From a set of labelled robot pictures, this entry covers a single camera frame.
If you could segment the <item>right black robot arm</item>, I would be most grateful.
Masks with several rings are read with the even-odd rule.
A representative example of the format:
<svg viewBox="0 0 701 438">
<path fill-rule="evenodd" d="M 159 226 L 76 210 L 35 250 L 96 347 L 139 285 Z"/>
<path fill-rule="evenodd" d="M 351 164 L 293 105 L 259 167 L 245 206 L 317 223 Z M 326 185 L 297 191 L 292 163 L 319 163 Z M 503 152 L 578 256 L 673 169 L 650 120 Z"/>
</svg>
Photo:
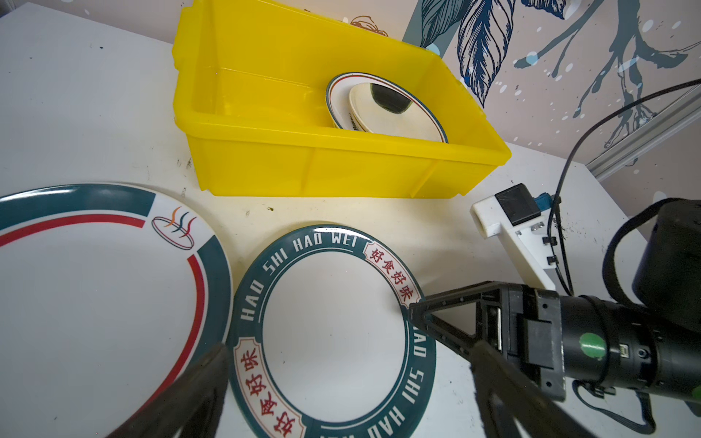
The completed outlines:
<svg viewBox="0 0 701 438">
<path fill-rule="evenodd" d="M 700 204 L 668 198 L 614 235 L 608 299 L 487 281 L 433 295 L 411 322 L 463 358 L 485 342 L 554 400 L 572 379 L 595 396 L 616 388 L 700 400 Z"/>
</svg>

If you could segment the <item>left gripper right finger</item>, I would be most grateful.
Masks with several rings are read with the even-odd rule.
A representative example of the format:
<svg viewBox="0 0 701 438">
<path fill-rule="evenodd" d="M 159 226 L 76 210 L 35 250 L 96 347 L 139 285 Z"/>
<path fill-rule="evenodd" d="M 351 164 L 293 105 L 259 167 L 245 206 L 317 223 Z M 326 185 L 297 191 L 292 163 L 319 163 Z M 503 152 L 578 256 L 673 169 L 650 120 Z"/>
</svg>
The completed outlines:
<svg viewBox="0 0 701 438">
<path fill-rule="evenodd" d="M 591 437 L 526 375 L 484 341 L 469 353 L 476 403 L 487 437 Z"/>
</svg>

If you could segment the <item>white plate red characters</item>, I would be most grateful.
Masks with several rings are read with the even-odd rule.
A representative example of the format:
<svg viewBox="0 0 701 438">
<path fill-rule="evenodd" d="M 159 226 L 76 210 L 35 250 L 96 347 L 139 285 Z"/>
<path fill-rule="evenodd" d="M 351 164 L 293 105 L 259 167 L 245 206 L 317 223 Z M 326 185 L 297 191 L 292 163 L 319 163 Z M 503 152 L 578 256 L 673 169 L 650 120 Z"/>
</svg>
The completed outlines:
<svg viewBox="0 0 701 438">
<path fill-rule="evenodd" d="M 400 91 L 401 93 L 408 95 L 412 100 L 414 100 L 416 103 L 424 107 L 437 121 L 439 126 L 442 128 L 443 132 L 445 133 L 445 137 L 447 137 L 447 133 L 445 132 L 445 129 L 441 125 L 440 121 L 436 116 L 434 116 L 434 113 L 430 111 L 429 107 L 427 107 L 421 100 L 416 98 L 412 93 L 407 91 L 406 89 L 400 87 L 399 85 L 395 84 L 394 82 L 390 82 L 389 80 L 386 80 L 385 78 L 381 78 L 372 74 L 368 73 L 361 73 L 361 72 L 349 72 L 349 73 L 344 73 L 336 78 L 333 78 L 332 81 L 329 83 L 327 90 L 326 90 L 326 102 L 327 102 L 327 107 L 330 113 L 330 116 L 332 117 L 333 122 L 335 125 L 344 130 L 352 130 L 352 131 L 360 131 L 357 128 L 353 127 L 353 123 L 351 120 L 351 115 L 350 115 L 350 103 L 349 103 L 349 93 L 352 87 L 359 85 L 361 83 L 365 82 L 371 82 L 371 83 L 380 83 L 386 86 L 389 86 L 390 88 L 395 89 L 396 91 Z"/>
</svg>

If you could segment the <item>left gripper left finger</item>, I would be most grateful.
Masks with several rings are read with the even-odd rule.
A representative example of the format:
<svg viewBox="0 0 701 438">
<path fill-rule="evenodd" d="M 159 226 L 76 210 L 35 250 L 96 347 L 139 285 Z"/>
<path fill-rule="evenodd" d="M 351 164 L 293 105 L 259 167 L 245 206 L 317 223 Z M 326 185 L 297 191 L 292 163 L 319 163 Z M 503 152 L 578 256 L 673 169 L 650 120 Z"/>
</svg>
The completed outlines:
<svg viewBox="0 0 701 438">
<path fill-rule="evenodd" d="M 224 409 L 230 357 L 217 344 L 111 437 L 214 437 Z"/>
</svg>

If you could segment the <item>cream floral plate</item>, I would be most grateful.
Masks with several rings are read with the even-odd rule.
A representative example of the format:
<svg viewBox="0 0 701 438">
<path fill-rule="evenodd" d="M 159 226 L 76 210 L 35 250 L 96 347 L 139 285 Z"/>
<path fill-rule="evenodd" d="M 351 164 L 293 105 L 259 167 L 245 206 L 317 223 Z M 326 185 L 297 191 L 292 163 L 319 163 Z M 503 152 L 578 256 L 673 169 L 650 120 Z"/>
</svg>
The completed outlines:
<svg viewBox="0 0 701 438">
<path fill-rule="evenodd" d="M 429 142 L 447 137 L 434 117 L 408 95 L 380 83 L 350 89 L 350 119 L 360 131 Z"/>
</svg>

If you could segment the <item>green rim Hao Wei plate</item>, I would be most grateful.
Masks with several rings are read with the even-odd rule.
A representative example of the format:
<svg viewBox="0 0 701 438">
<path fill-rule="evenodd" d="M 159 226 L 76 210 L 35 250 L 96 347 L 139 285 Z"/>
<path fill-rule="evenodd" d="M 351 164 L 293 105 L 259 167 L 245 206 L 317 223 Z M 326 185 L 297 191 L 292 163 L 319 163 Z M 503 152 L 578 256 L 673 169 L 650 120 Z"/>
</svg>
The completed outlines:
<svg viewBox="0 0 701 438">
<path fill-rule="evenodd" d="M 409 437 L 436 377 L 424 299 L 389 246 L 347 226 L 279 237 L 241 280 L 231 387 L 258 437 Z"/>
</svg>

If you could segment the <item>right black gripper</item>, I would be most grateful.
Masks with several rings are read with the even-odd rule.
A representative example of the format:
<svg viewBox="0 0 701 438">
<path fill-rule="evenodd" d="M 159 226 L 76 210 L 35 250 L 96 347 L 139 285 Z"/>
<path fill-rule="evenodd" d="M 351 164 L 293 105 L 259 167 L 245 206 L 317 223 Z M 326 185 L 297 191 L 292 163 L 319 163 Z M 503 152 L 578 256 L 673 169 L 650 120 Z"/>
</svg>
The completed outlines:
<svg viewBox="0 0 701 438">
<path fill-rule="evenodd" d="M 484 341 L 557 401 L 565 398 L 568 378 L 639 391 L 655 379 L 648 317 L 596 297 L 486 281 L 427 297 L 409 307 L 409 316 L 466 360 Z"/>
</svg>

